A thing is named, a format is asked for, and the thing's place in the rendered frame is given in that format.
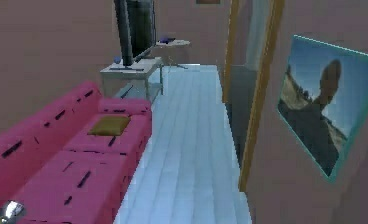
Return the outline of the black television set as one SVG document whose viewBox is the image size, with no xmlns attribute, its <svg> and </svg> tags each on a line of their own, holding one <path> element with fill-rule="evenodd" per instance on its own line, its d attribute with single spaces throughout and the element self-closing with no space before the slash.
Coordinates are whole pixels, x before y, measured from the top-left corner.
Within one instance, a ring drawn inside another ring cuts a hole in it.
<svg viewBox="0 0 368 224">
<path fill-rule="evenodd" d="M 156 45 L 154 0 L 113 0 L 121 63 L 125 67 L 144 59 Z"/>
</svg>

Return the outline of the shiny silver round object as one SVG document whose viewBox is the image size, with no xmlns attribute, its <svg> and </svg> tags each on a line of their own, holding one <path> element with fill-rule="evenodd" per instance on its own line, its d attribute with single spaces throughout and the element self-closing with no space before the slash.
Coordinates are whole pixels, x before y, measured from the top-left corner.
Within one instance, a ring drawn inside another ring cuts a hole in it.
<svg viewBox="0 0 368 224">
<path fill-rule="evenodd" d="M 0 208 L 2 224 L 16 224 L 26 214 L 25 206 L 17 201 L 9 200 Z"/>
</svg>

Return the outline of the round pale side table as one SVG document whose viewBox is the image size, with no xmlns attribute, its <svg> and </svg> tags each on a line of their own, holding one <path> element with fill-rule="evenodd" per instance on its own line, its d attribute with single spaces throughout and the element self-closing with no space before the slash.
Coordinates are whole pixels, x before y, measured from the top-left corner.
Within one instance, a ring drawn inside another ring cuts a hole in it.
<svg viewBox="0 0 368 224">
<path fill-rule="evenodd" d="M 184 63 L 188 59 L 188 48 L 191 42 L 176 39 L 168 44 L 156 43 L 153 49 L 155 56 L 161 57 L 165 66 L 185 68 Z"/>
</svg>

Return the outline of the pale television stand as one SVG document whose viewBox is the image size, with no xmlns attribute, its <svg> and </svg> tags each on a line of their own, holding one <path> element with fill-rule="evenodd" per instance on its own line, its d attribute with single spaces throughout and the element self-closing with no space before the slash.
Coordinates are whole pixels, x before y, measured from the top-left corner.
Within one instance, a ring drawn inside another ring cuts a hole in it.
<svg viewBox="0 0 368 224">
<path fill-rule="evenodd" d="M 160 57 L 141 59 L 129 67 L 113 63 L 100 71 L 102 95 L 120 98 L 133 85 L 125 98 L 147 99 L 153 103 L 164 92 L 162 69 Z"/>
</svg>

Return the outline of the pink sofa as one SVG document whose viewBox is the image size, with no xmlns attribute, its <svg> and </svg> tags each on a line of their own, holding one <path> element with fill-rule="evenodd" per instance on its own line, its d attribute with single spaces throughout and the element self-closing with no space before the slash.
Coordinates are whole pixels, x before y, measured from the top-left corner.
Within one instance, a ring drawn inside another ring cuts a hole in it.
<svg viewBox="0 0 368 224">
<path fill-rule="evenodd" d="M 131 121 L 120 136 L 88 135 L 105 115 Z M 149 101 L 84 82 L 0 134 L 0 208 L 22 203 L 17 224 L 114 224 L 151 133 Z"/>
</svg>

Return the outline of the mustard yellow cushion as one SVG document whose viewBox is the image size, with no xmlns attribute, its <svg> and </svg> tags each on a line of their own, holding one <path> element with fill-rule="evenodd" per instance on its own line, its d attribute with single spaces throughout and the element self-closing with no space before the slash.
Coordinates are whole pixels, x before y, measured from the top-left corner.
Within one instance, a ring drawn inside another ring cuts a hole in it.
<svg viewBox="0 0 368 224">
<path fill-rule="evenodd" d="M 98 116 L 92 121 L 87 134 L 94 136 L 120 136 L 130 121 L 131 119 L 126 116 Z"/>
</svg>

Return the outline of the teal framed landscape picture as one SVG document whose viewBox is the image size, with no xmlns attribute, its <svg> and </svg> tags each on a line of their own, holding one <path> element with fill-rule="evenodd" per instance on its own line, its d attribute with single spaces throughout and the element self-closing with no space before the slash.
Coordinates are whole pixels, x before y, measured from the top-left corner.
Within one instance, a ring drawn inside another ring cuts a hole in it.
<svg viewBox="0 0 368 224">
<path fill-rule="evenodd" d="M 368 115 L 368 53 L 294 35 L 277 111 L 333 182 Z"/>
</svg>

